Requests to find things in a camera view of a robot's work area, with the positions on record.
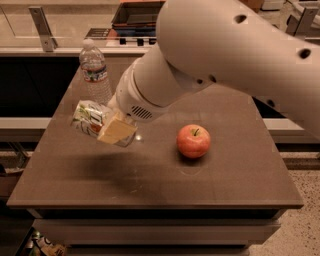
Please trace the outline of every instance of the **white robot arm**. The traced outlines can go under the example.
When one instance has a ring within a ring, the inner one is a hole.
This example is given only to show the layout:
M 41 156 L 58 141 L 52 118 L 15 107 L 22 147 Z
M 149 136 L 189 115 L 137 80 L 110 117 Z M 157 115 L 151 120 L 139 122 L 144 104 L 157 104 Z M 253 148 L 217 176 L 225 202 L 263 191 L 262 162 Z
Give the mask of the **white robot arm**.
M 256 97 L 320 139 L 320 48 L 237 0 L 167 0 L 157 41 L 122 76 L 119 108 L 152 121 L 179 98 L 219 83 Z

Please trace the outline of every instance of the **bottle cap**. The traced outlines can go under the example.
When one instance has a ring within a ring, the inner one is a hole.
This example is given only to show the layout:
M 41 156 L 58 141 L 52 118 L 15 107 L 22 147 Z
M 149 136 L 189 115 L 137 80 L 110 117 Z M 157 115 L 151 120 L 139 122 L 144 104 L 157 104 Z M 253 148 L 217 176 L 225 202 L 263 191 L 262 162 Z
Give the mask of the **bottle cap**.
M 83 48 L 85 49 L 91 49 L 94 47 L 94 41 L 90 38 L 83 40 Z

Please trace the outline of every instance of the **table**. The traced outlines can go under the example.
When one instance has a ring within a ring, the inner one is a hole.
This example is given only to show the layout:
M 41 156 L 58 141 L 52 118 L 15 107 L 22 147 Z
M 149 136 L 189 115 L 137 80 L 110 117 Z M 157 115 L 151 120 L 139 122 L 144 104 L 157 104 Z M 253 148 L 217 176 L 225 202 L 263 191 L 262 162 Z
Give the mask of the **table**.
M 113 85 L 132 61 L 108 59 Z M 78 70 L 8 201 L 33 213 L 34 227 L 50 240 L 245 255 L 280 227 L 286 209 L 303 206 L 251 97 L 241 92 L 214 85 L 184 98 L 140 123 L 126 148 L 70 126 L 80 99 L 88 96 Z M 175 145 L 189 123 L 212 136 L 210 151 L 196 161 Z

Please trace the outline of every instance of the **water bottle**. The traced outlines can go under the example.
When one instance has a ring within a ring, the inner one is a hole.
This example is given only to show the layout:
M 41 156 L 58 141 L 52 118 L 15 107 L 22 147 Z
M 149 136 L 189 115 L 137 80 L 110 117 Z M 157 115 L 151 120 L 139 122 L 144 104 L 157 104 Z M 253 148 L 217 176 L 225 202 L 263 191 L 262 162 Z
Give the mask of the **water bottle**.
M 83 40 L 79 60 L 91 99 L 106 106 L 112 98 L 112 89 L 103 53 L 94 45 L 92 39 Z

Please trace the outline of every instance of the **red apple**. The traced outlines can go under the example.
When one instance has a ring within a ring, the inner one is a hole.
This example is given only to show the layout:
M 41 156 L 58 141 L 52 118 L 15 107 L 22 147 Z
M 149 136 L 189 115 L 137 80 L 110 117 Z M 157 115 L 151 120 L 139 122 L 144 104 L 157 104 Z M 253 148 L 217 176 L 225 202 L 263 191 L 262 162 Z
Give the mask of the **red apple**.
M 210 141 L 209 132 L 197 124 L 182 127 L 177 135 L 178 150 L 188 158 L 199 158 L 206 154 Z

